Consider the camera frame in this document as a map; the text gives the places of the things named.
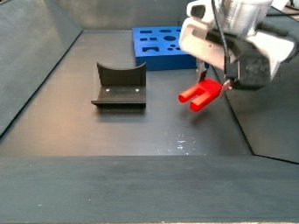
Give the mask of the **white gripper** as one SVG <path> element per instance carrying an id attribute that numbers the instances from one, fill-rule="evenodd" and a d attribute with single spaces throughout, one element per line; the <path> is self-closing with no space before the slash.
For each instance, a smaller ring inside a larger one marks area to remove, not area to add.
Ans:
<path id="1" fill-rule="evenodd" d="M 195 0 L 187 4 L 179 46 L 196 58 L 199 81 L 206 79 L 204 62 L 224 69 L 251 53 L 268 58 L 271 75 L 276 74 L 296 48 L 288 34 L 263 23 L 268 10 L 282 6 L 279 0 Z M 231 89 L 231 80 L 226 80 L 222 91 Z"/>

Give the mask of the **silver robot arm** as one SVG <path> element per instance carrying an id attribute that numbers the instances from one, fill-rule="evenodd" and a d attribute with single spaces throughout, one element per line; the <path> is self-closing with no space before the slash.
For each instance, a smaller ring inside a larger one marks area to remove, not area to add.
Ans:
<path id="1" fill-rule="evenodd" d="M 179 46 L 224 73 L 235 89 L 259 89 L 298 54 L 296 39 L 264 23 L 274 0 L 195 0 L 187 4 Z"/>

